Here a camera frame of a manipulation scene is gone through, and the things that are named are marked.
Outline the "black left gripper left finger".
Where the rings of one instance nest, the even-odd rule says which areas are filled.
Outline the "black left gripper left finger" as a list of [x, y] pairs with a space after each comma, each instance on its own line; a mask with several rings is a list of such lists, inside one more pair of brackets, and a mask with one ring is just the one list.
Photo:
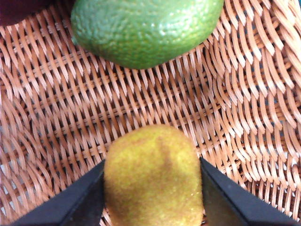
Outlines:
[[98, 226], [104, 208], [101, 161], [66, 190], [19, 218], [13, 226]]

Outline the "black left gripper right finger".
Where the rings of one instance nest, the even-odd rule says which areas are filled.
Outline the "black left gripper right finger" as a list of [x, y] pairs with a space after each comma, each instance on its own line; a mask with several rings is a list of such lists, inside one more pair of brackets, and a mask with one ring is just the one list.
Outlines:
[[202, 193], [210, 226], [297, 226], [295, 220], [247, 192], [200, 158]]

